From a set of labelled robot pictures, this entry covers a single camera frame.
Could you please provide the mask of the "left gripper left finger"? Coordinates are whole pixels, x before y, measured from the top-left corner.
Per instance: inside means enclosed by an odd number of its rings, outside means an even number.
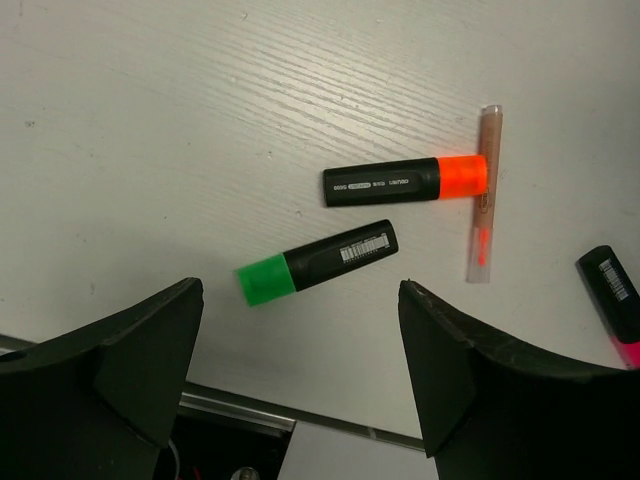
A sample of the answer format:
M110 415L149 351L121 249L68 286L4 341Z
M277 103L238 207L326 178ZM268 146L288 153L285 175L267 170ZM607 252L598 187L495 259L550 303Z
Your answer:
M150 479L167 447L204 308L185 278L1 357L4 479Z

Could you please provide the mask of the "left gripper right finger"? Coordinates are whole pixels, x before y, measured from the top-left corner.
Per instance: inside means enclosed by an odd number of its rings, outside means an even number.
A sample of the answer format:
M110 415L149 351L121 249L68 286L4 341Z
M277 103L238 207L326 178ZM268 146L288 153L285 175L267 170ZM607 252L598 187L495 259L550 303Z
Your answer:
M399 325L442 479L635 479L639 374L520 340L405 280Z

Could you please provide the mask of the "orange refill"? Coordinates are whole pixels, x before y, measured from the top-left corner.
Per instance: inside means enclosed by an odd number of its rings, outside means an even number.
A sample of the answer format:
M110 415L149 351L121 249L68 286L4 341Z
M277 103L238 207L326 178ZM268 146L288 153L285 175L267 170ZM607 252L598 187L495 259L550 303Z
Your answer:
M466 280L472 284L490 281L496 190L501 150L503 108L486 106L480 116L478 153L487 161L487 185L473 209L471 243Z

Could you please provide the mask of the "pink highlighter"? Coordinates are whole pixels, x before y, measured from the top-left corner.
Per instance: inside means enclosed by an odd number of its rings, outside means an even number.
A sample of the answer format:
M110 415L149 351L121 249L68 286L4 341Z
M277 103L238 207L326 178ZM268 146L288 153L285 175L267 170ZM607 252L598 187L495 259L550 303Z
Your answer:
M639 293L609 245L597 246L576 262L587 292L619 356L639 368Z

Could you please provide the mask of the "green highlighter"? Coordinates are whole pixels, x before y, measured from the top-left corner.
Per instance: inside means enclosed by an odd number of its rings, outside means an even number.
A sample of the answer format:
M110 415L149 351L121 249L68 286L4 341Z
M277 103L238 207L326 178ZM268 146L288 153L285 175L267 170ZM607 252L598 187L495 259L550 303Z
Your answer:
M390 221L380 220L279 253L236 270L251 307L297 293L399 251Z

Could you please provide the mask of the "orange highlighter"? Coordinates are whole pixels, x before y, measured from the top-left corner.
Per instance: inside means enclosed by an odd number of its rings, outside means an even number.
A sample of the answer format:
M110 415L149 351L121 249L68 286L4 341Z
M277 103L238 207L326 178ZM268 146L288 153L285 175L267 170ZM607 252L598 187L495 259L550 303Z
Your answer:
M328 207L473 197L487 187L488 164L482 155L363 164L326 169L322 183Z

